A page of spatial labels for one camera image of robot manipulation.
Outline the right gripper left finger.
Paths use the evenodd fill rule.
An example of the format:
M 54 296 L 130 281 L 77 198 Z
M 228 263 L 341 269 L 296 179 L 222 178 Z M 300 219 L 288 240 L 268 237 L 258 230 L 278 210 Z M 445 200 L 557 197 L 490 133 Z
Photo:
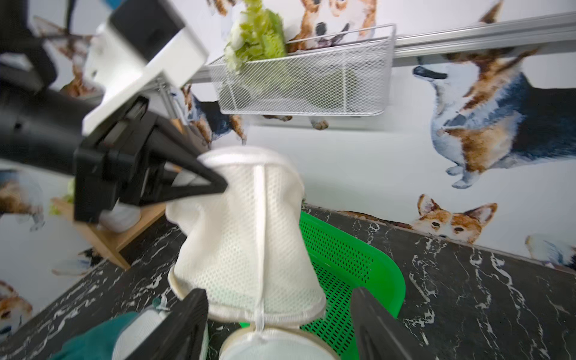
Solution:
M 190 342 L 185 347 L 186 354 L 198 356 L 208 309 L 206 291 L 193 289 L 127 359 L 176 359 L 187 338 Z

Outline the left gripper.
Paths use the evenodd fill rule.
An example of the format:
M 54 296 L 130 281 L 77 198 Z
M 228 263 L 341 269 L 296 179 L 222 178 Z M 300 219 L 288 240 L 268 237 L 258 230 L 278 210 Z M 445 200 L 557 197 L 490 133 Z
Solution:
M 225 192 L 227 181 L 199 156 L 169 120 L 149 110 L 147 97 L 133 97 L 83 135 L 73 153 L 74 220 L 95 224 L 117 203 L 143 207 Z M 182 173 L 200 183 L 174 185 Z

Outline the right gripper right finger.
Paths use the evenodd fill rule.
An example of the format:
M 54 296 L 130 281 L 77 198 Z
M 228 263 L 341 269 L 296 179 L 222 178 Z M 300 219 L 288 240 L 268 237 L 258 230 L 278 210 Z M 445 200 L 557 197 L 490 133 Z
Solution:
M 364 287 L 354 289 L 350 313 L 360 359 L 422 359 L 423 347 Z

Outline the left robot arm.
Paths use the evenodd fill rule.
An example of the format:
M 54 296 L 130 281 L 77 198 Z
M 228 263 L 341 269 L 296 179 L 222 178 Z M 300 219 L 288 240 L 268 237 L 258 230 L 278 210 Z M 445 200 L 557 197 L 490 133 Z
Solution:
M 170 1 L 123 1 L 97 30 L 85 63 L 87 82 L 103 90 L 97 106 L 51 89 L 57 72 L 44 42 L 28 26 L 26 1 L 1 3 L 1 52 L 31 65 L 1 65 L 1 157 L 73 176 L 76 221 L 95 224 L 117 203 L 150 206 L 227 189 L 141 94 L 157 78 L 183 86 L 208 58 Z

